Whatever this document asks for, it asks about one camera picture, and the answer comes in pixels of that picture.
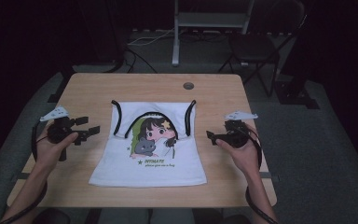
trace white device part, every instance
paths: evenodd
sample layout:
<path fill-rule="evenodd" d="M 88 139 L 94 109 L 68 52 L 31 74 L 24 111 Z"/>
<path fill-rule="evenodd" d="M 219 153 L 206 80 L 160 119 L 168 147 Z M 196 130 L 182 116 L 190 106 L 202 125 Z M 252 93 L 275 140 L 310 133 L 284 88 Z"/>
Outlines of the white device part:
<path fill-rule="evenodd" d="M 246 113 L 242 111 L 235 111 L 234 113 L 227 114 L 225 119 L 257 119 L 257 114 Z"/>
<path fill-rule="evenodd" d="M 44 117 L 40 118 L 40 121 L 48 121 L 51 119 L 59 119 L 63 117 L 68 117 L 69 113 L 63 108 L 61 105 L 57 106 L 57 108 L 53 109 L 51 112 L 46 114 Z"/>

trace cartoon girl print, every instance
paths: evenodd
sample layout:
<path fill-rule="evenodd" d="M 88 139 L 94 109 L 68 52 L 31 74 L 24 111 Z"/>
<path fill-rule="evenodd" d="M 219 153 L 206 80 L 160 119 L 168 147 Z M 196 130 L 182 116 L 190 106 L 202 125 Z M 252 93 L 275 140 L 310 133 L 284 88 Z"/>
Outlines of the cartoon girl print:
<path fill-rule="evenodd" d="M 131 154 L 137 157 L 166 157 L 174 158 L 176 134 L 172 125 L 165 118 L 146 118 L 140 125 L 136 136 L 138 143 Z"/>

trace gray cat illustration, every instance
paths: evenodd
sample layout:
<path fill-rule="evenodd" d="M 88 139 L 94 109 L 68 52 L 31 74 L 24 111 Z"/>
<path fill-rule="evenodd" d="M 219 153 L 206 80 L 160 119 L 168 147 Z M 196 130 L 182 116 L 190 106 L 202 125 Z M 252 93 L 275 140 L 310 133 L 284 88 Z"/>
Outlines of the gray cat illustration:
<path fill-rule="evenodd" d="M 146 156 L 153 156 L 153 151 L 156 149 L 154 140 L 147 140 L 143 137 L 139 139 L 139 142 L 135 146 L 135 153 Z"/>

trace dark background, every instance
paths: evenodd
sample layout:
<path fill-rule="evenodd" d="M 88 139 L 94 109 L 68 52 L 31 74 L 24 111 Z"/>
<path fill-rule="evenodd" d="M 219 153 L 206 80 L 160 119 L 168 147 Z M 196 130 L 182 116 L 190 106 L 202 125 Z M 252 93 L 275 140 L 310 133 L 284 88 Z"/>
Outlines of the dark background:
<path fill-rule="evenodd" d="M 204 1 L 181 0 L 180 8 L 246 10 L 240 0 Z M 69 77 L 72 65 L 119 59 L 125 47 L 122 30 L 173 28 L 173 0 L 87 2 L 0 1 L 0 148 L 25 104 L 57 72 Z M 309 17 L 282 72 L 324 85 L 358 151 L 358 1 L 303 2 Z M 253 19 L 268 5 L 256 0 Z M 104 35 L 95 35 L 98 31 Z"/>

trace light wood tabletop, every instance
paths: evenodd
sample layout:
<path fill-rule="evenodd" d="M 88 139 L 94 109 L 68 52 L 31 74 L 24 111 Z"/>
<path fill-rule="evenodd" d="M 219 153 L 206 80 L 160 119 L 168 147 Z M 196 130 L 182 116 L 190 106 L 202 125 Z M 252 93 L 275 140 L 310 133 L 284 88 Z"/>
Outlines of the light wood tabletop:
<path fill-rule="evenodd" d="M 186 90 L 191 82 L 194 89 Z M 118 102 L 191 102 L 197 101 L 195 137 L 207 184 L 167 188 L 103 188 L 89 179 L 103 155 L 108 139 L 112 100 Z M 214 74 L 74 74 L 57 105 L 70 118 L 88 116 L 89 123 L 74 126 L 86 130 L 101 126 L 101 132 L 81 146 L 67 148 L 67 160 L 59 161 L 48 178 L 48 193 L 39 206 L 46 207 L 236 207 L 245 200 L 246 179 L 230 156 L 212 146 L 206 131 L 224 133 L 224 116 L 237 110 L 251 113 L 241 78 Z M 255 126 L 252 119 L 246 123 Z M 30 157 L 23 172 L 30 173 Z M 263 154 L 260 172 L 268 172 Z M 7 204 L 12 204 L 25 180 L 19 179 Z M 263 178 L 271 204 L 277 202 L 270 178 Z"/>

